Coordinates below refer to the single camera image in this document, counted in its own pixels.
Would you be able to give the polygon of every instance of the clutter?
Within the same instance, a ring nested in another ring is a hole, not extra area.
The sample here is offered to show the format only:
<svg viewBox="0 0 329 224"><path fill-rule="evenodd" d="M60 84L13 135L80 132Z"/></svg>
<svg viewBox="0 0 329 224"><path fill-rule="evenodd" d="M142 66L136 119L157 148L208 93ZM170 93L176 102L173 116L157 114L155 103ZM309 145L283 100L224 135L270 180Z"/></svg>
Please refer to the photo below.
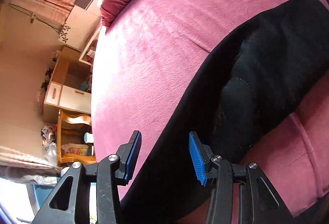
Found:
<svg viewBox="0 0 329 224"><path fill-rule="evenodd" d="M45 75L47 75L47 76L49 77L49 79L50 79L50 78L51 78L51 75L52 75L52 73L53 73L53 71L54 71L54 69L51 69L51 68L49 67L49 69L46 71Z"/></svg>
<svg viewBox="0 0 329 224"><path fill-rule="evenodd" d="M83 50L80 56L80 60L89 65L94 62L96 47L98 43L98 34L98 31L94 33L95 37L92 37L93 40L87 43L85 49Z"/></svg>
<svg viewBox="0 0 329 224"><path fill-rule="evenodd" d="M94 135L89 132L86 132L83 138L85 143L94 143Z"/></svg>
<svg viewBox="0 0 329 224"><path fill-rule="evenodd" d="M89 85L88 85L88 82L87 81L83 81L81 84L80 84L80 90L82 91L86 91L88 89Z"/></svg>
<svg viewBox="0 0 329 224"><path fill-rule="evenodd" d="M44 88L45 92L47 92L48 85L49 85L49 80L45 80L42 83L41 88Z"/></svg>
<svg viewBox="0 0 329 224"><path fill-rule="evenodd" d="M52 186L55 187L57 184L57 177L56 176L39 176L39 175L33 175L33 176L26 176L26 179L32 181L33 183L37 185L42 186Z"/></svg>
<svg viewBox="0 0 329 224"><path fill-rule="evenodd" d="M61 50L57 50L57 51L54 51L52 56L51 56L51 59L53 62L57 62L58 60L58 57L60 56L60 53L61 53Z"/></svg>
<svg viewBox="0 0 329 224"><path fill-rule="evenodd" d="M93 156L93 155L94 155L94 145L89 143L88 150L87 150L87 156Z"/></svg>
<svg viewBox="0 0 329 224"><path fill-rule="evenodd" d="M46 147L46 155L45 158L48 162L53 165L57 166L57 146L55 142L52 142L48 147Z"/></svg>
<svg viewBox="0 0 329 224"><path fill-rule="evenodd" d="M42 145L44 147L49 147L51 143L56 140L56 133L54 127L51 125L45 125L43 129L41 129L41 137L43 138Z"/></svg>
<svg viewBox="0 0 329 224"><path fill-rule="evenodd" d="M67 143L63 144L61 148L62 153L73 153L82 156L86 156L88 151L88 145L84 144Z"/></svg>

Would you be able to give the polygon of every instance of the black clip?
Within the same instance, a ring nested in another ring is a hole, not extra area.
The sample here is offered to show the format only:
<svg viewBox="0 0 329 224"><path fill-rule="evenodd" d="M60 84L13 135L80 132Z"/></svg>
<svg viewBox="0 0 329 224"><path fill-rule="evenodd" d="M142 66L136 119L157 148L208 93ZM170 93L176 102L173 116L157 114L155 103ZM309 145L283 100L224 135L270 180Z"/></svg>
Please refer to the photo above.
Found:
<svg viewBox="0 0 329 224"><path fill-rule="evenodd" d="M204 163L203 173L207 178L204 185L213 186L206 224L231 224L233 183L239 183L239 224L294 223L287 206L256 163L247 166L231 164L214 155L209 146L201 144L195 131L190 133L191 140L195 141Z"/></svg>
<svg viewBox="0 0 329 224"><path fill-rule="evenodd" d="M98 224L121 224L118 185L132 178L141 147L141 133L133 132L129 143L121 145L99 163L74 162L47 197L32 224L88 224L90 183L96 182Z"/></svg>

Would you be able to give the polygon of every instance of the wooden cabinet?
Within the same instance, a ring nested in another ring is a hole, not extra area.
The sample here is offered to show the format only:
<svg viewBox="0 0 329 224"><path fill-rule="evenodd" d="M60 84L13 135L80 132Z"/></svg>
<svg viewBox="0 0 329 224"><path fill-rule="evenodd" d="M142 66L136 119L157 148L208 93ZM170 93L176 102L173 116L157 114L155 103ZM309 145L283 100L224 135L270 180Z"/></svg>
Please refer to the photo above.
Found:
<svg viewBox="0 0 329 224"><path fill-rule="evenodd" d="M91 113L92 95L90 93L63 86L59 106L77 112Z"/></svg>
<svg viewBox="0 0 329 224"><path fill-rule="evenodd" d="M100 17L98 15L79 6L74 6L65 21L58 39L67 46L82 51L88 36L90 36L99 22Z"/></svg>
<svg viewBox="0 0 329 224"><path fill-rule="evenodd" d="M71 114L90 114L92 96L81 91L80 84L86 81L90 65L79 61L80 52L64 47L57 60L48 85L43 104L43 121L57 122L59 109Z"/></svg>
<svg viewBox="0 0 329 224"><path fill-rule="evenodd" d="M88 65L92 65L94 56L95 56L95 50L96 50L96 44L98 42L99 32L101 31L101 27L98 27L87 39L86 45L81 52L79 61L86 63Z"/></svg>

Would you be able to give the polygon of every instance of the plastic bag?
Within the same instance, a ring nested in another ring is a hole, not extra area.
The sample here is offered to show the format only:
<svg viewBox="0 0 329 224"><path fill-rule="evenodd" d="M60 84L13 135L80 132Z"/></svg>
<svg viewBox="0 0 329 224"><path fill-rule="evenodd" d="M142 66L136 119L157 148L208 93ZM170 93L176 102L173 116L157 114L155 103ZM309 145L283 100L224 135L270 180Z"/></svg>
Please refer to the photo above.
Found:
<svg viewBox="0 0 329 224"><path fill-rule="evenodd" d="M41 130L41 136L43 138L43 146L47 148L52 142L55 142L55 130L50 125L45 125Z"/></svg>
<svg viewBox="0 0 329 224"><path fill-rule="evenodd" d="M46 148L46 155L45 158L48 162L53 165L57 166L57 146L55 142L52 142L49 147Z"/></svg>
<svg viewBox="0 0 329 224"><path fill-rule="evenodd" d="M57 184L57 177L55 176L27 175L24 176L21 180L28 182L28 184L37 184L42 186L55 187Z"/></svg>
<svg viewBox="0 0 329 224"><path fill-rule="evenodd" d="M85 144L75 144L75 143L67 143L61 146L64 153L74 153L77 155L87 155L88 145Z"/></svg>

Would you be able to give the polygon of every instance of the wooden chair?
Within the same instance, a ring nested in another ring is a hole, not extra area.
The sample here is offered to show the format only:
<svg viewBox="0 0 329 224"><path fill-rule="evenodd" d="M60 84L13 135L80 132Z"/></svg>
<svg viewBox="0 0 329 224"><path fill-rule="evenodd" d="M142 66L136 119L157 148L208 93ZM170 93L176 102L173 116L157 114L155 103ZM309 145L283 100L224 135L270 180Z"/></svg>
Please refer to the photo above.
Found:
<svg viewBox="0 0 329 224"><path fill-rule="evenodd" d="M72 163L75 161L79 161L83 164L93 164L96 163L95 156L82 156L74 153L63 153L61 152L61 139L62 136L80 136L83 135L76 130L64 130L63 124L64 122L69 124L87 124L89 126L92 125L92 119L87 114L79 114L77 116L69 115L65 113L63 110L58 111L58 122L57 122L57 134L56 134L56 144L57 144L57 162L60 166L63 163Z"/></svg>

